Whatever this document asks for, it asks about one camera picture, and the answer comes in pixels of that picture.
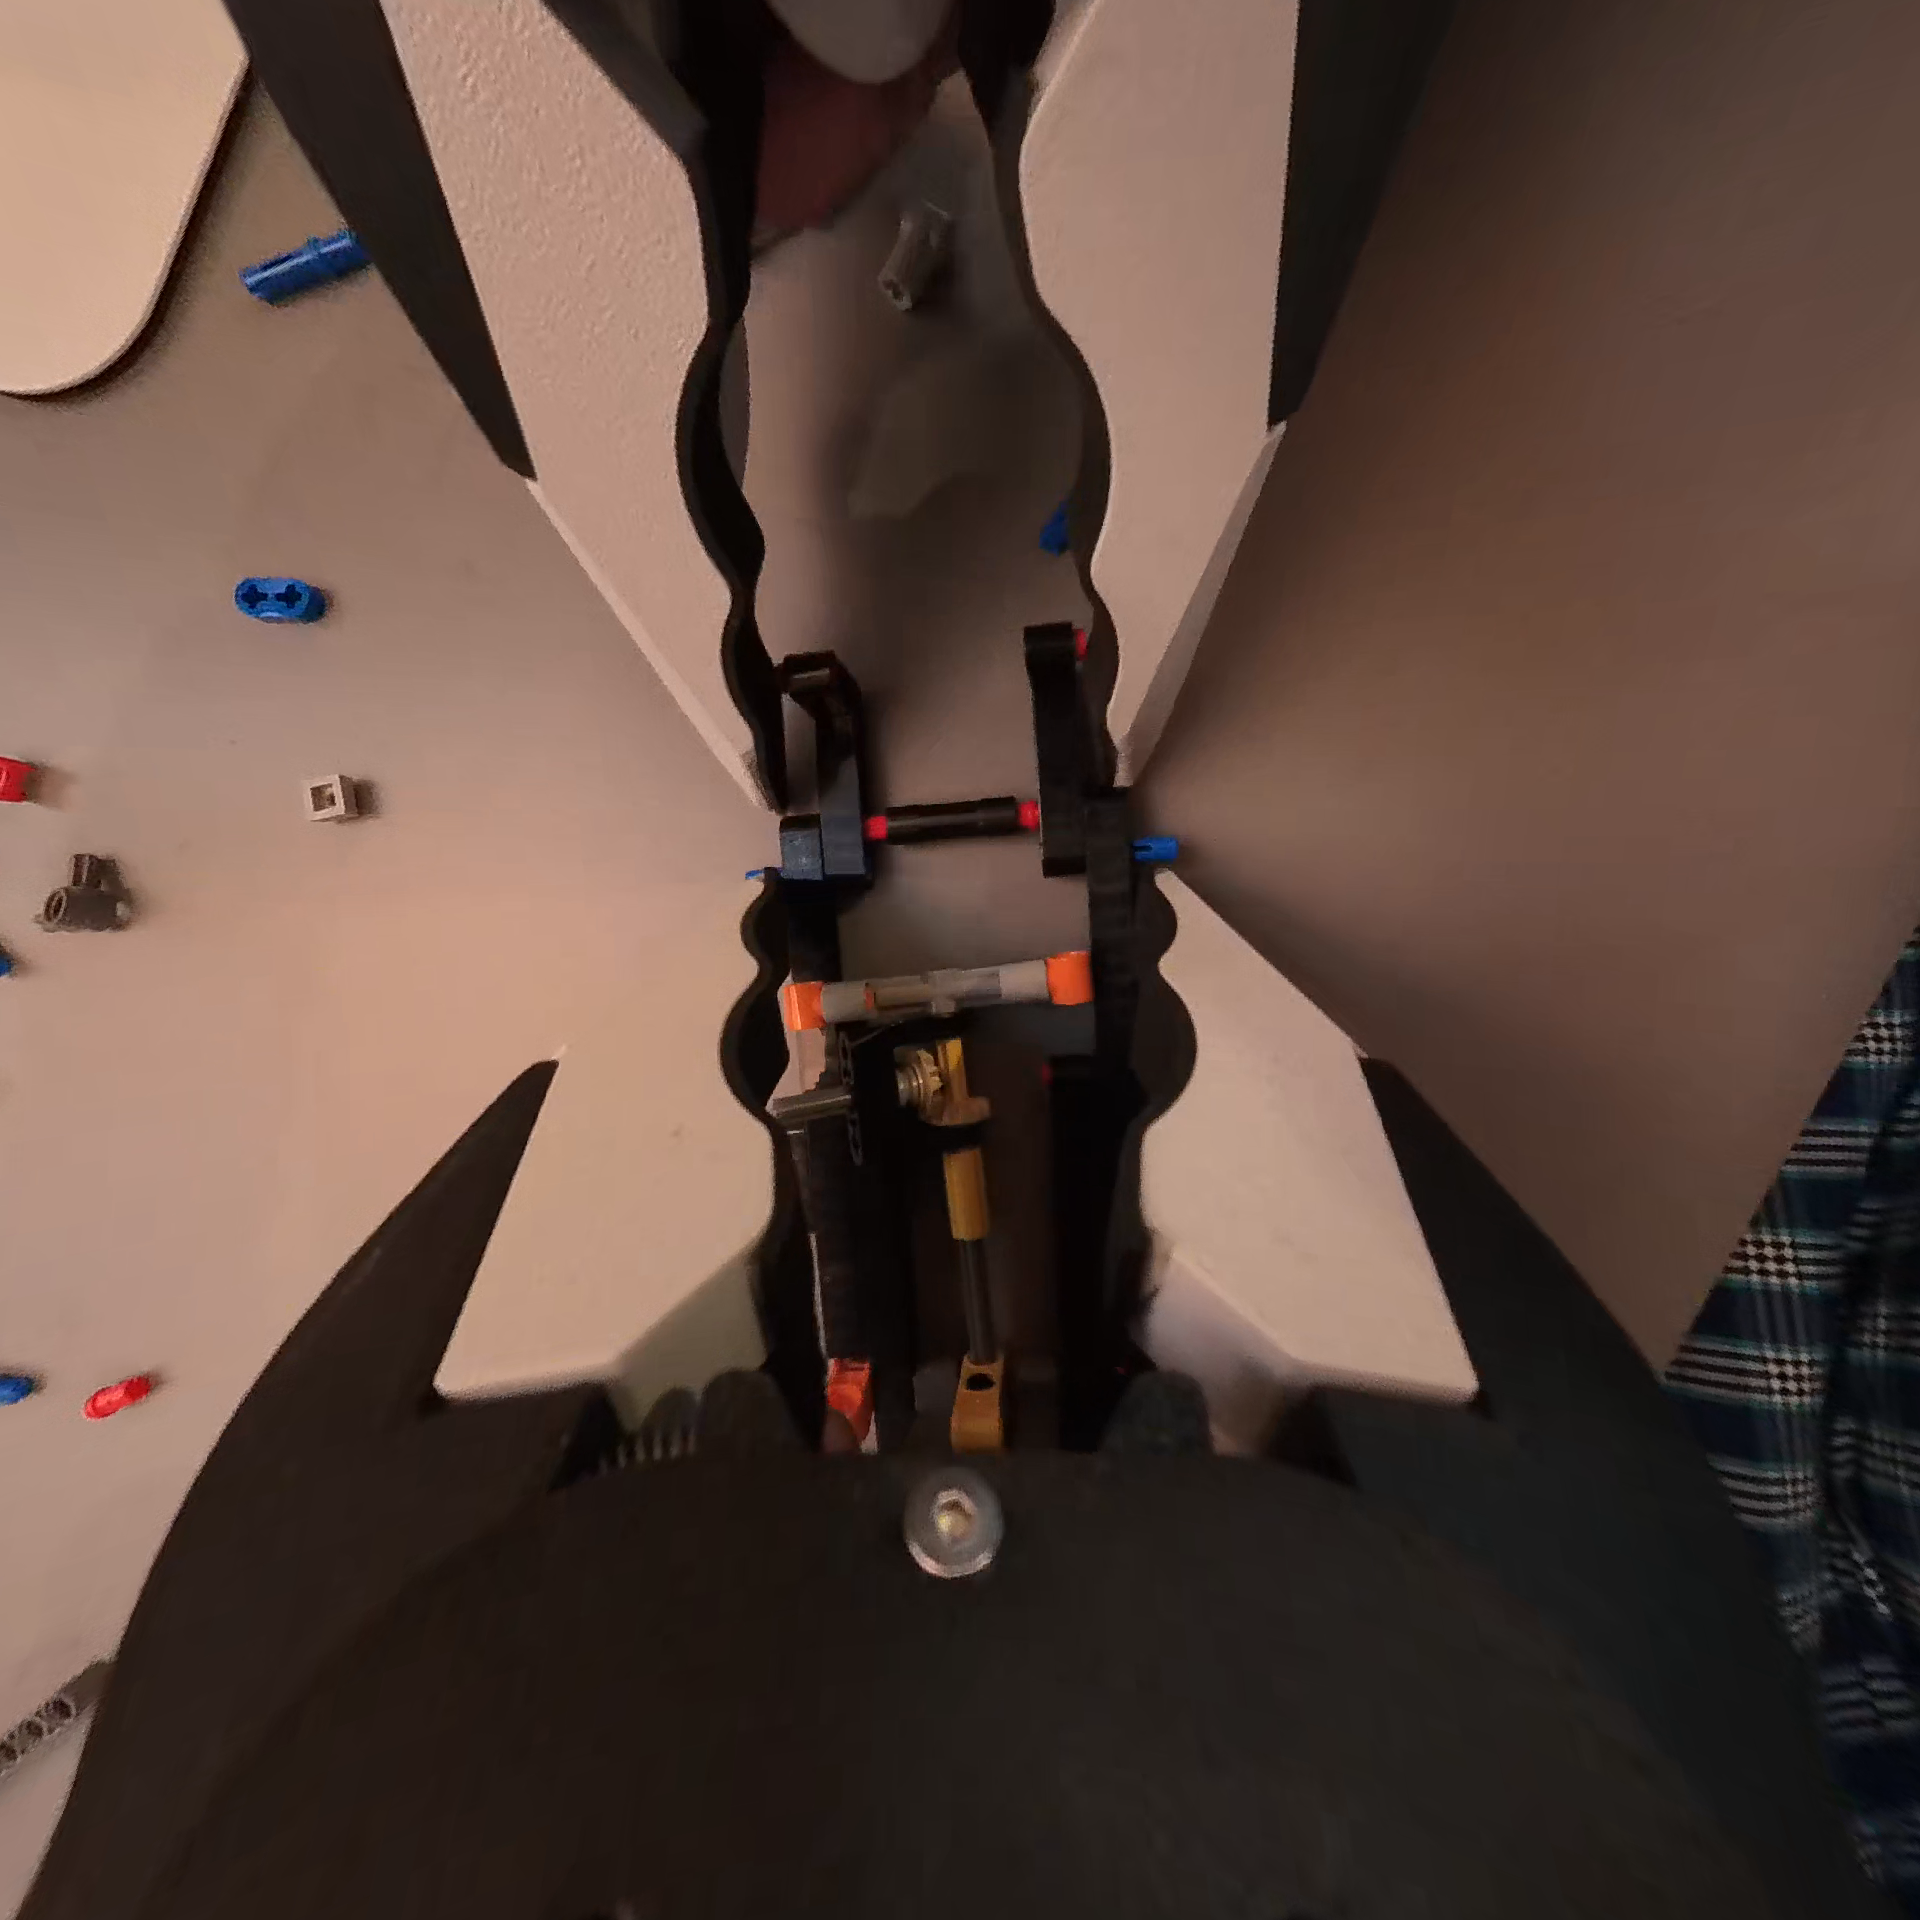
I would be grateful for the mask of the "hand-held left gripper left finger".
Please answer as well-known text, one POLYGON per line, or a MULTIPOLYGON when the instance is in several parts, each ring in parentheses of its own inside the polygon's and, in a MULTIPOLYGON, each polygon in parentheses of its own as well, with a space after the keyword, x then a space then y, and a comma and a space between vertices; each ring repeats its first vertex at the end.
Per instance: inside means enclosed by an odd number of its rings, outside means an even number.
POLYGON ((635 971, 563 1035, 441 1361, 446 1398, 595 1384, 637 1420, 774 1356, 786 974, 763 881, 668 889, 635 971))

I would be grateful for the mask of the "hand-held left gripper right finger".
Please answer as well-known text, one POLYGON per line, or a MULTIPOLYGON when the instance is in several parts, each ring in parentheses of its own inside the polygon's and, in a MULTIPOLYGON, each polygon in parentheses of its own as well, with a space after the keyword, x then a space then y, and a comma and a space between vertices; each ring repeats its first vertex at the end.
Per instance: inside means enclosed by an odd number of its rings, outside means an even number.
POLYGON ((1274 1443, 1322 1389, 1463 1410, 1478 1375, 1364 1049, 1180 877, 1137 886, 1142 1109, 1120 1321, 1142 1443, 1274 1443))

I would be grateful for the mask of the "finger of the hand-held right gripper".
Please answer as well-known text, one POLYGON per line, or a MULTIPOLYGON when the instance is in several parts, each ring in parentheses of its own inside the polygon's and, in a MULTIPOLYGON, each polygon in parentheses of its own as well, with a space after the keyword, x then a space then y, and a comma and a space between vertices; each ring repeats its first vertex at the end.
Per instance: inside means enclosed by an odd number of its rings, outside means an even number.
POLYGON ((533 458, 531 492, 696 733, 781 809, 765 552, 721 387, 746 245, 707 125, 611 4, 388 2, 429 156, 533 458))
POLYGON ((1037 293, 1091 374, 1108 487, 1088 575, 1137 781, 1275 460, 1270 419, 1300 7, 1066 4, 1019 148, 1037 293))

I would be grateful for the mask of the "black lego chassis assembly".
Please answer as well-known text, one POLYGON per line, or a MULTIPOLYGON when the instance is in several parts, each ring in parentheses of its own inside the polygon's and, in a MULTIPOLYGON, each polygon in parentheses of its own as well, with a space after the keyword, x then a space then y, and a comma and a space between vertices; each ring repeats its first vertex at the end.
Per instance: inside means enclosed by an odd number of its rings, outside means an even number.
POLYGON ((781 1409, 813 1452, 1091 1452, 1143 1350, 1146 893, 1124 790, 1080 803, 1080 948, 1029 996, 932 987, 792 1027, 852 987, 862 886, 749 877, 719 1061, 770 1142, 747 1256, 781 1409))

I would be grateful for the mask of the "black lego liftarm blue pin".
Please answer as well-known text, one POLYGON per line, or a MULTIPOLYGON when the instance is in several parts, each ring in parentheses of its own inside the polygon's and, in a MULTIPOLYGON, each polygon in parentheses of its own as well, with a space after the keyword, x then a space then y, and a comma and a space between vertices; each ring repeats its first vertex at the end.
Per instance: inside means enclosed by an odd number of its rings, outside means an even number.
POLYGON ((786 736, 781 703, 801 708, 813 723, 813 812, 781 816, 781 859, 747 869, 747 881, 773 877, 806 883, 873 881, 862 789, 869 781, 866 708, 858 682, 834 651, 788 654, 774 666, 779 693, 751 719, 751 768, 766 803, 786 797, 786 736))

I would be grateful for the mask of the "black lego liftarm axle tube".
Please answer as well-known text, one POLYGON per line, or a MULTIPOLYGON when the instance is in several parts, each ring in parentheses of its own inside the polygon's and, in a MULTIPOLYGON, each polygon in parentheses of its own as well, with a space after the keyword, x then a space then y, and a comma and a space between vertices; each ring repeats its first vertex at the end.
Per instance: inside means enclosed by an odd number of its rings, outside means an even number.
POLYGON ((1090 636, 1072 622, 1044 622, 1020 634, 1036 741, 1037 793, 940 803, 899 803, 869 813, 862 848, 1020 838, 1040 848, 1051 878, 1088 877, 1093 781, 1091 708, 1086 689, 1090 636))

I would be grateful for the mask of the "dark grey lego beam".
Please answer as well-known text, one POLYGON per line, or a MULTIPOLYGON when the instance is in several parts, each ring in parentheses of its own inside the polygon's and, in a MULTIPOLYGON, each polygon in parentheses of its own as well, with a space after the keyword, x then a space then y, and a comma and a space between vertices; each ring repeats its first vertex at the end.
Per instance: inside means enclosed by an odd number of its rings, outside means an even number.
POLYGON ((3 1781, 10 1781, 26 1764, 57 1740, 84 1725, 109 1687, 115 1660, 90 1660, 81 1672, 60 1683, 3 1731, 3 1781))

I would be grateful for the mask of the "light grey lego connector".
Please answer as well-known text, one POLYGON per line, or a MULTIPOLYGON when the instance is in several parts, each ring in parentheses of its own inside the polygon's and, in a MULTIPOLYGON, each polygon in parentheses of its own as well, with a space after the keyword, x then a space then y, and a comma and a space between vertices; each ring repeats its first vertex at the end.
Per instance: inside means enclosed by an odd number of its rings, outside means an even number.
POLYGON ((876 290, 899 315, 934 300, 952 259, 955 216, 944 205, 917 200, 899 213, 899 228, 876 271, 876 290))

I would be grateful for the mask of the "dark grey lego connector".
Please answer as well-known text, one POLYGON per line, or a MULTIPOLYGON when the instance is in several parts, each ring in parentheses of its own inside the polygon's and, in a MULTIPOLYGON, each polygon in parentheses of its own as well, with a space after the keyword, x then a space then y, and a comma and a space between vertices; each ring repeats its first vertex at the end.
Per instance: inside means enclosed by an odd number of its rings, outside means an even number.
POLYGON ((77 851, 60 883, 44 895, 36 925, 48 933, 119 930, 131 925, 133 914, 117 857, 77 851))

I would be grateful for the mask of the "person's right hand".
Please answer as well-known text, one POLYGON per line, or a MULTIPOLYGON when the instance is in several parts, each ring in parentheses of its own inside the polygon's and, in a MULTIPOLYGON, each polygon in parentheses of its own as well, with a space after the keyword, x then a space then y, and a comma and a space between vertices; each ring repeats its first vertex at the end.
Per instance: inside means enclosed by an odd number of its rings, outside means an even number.
POLYGON ((781 39, 765 66, 751 252, 826 228, 920 128, 950 71, 942 43, 892 80, 858 83, 781 39))

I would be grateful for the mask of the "person's plaid shirt torso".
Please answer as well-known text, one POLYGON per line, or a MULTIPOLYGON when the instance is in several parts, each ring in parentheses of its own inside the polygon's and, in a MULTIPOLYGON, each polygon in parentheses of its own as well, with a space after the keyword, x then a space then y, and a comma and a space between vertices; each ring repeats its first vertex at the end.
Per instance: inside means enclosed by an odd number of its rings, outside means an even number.
POLYGON ((1919 1914, 1919 939, 1667 1362, 1811 1676, 1869 1878, 1919 1914))

